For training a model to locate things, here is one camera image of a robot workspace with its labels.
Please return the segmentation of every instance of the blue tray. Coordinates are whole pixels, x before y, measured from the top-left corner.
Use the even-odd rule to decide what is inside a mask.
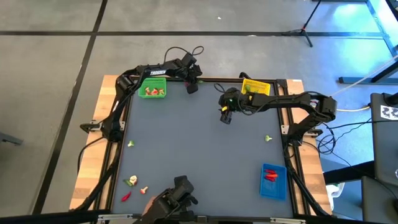
[[[268,173],[266,169],[276,171],[278,177],[275,182],[264,178]],[[276,200],[286,200],[286,167],[263,164],[261,170],[260,194],[263,197],[269,197]]]

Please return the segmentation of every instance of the person's hand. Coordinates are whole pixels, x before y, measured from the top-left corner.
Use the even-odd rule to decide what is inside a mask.
[[[152,204],[154,203],[155,198],[156,198],[156,197],[153,196],[153,197],[151,197],[151,198],[149,199],[149,202],[148,202],[148,204],[145,206],[144,212],[142,213],[143,215],[144,215],[145,213],[148,212],[149,208],[150,208],[150,207],[152,206]]]

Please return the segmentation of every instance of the tripod stand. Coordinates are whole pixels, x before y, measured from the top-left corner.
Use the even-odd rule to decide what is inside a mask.
[[[318,1],[317,5],[315,6],[315,8],[313,9],[313,11],[311,13],[311,16],[307,19],[307,21],[305,22],[304,26],[301,29],[290,30],[290,31],[282,33],[282,35],[283,36],[303,35],[307,39],[308,43],[310,44],[310,47],[313,47],[310,37],[307,34],[307,31],[305,31],[305,28],[307,27],[308,23],[310,22],[313,14],[317,10],[319,4],[321,4],[321,0]]]

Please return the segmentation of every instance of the concrete floor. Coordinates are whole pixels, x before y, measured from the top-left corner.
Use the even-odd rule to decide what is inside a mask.
[[[384,1],[372,3],[377,11],[385,10]],[[0,30],[92,30],[100,5],[101,0],[0,1]],[[299,28],[314,7],[314,2],[296,0],[113,0],[100,30],[284,31]],[[396,21],[388,16],[383,21],[387,31],[395,30]],[[363,3],[324,2],[307,29],[378,32]],[[393,31],[388,34],[395,41]],[[0,143],[0,216],[30,212],[88,39],[0,36],[0,73],[5,74],[0,78],[0,102],[6,108],[0,111],[0,131],[25,140],[19,147]],[[103,75],[161,62],[171,46],[191,50],[203,45],[205,51],[197,59],[207,77],[237,77],[245,71],[253,78],[302,79],[306,90],[327,95],[345,87],[337,84],[338,77],[362,77],[391,59],[381,39],[312,41],[314,48],[300,37],[97,37],[43,212],[68,209],[77,155],[86,143],[78,126],[92,118]],[[169,58],[182,55],[177,50]],[[336,99],[339,108],[356,109],[369,103],[370,93],[397,90],[358,85]],[[338,113],[331,125],[369,118],[370,111]],[[344,131],[336,130],[336,135]],[[371,144],[371,127],[365,125],[339,140],[335,152],[357,164],[373,159]],[[322,158],[343,163],[333,155]]]

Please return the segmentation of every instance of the green basket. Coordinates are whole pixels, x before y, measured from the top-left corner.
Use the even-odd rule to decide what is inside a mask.
[[[164,90],[164,94],[147,95],[145,89],[149,88],[152,92],[156,88]],[[138,96],[141,98],[164,98],[166,96],[166,78],[146,78],[138,90]]]

